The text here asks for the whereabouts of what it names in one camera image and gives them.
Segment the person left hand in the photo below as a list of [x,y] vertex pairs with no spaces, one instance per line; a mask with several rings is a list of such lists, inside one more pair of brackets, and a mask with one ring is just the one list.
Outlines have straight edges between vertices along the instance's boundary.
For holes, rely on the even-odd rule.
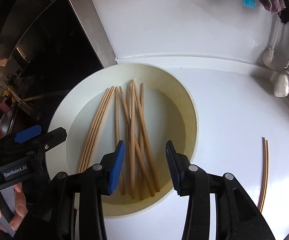
[[7,233],[11,231],[16,232],[28,212],[22,183],[13,185],[13,189],[8,187],[2,190],[2,197],[6,201],[7,206],[12,210],[13,215],[7,226],[8,220],[6,220],[5,215],[2,214],[0,209],[0,230]]

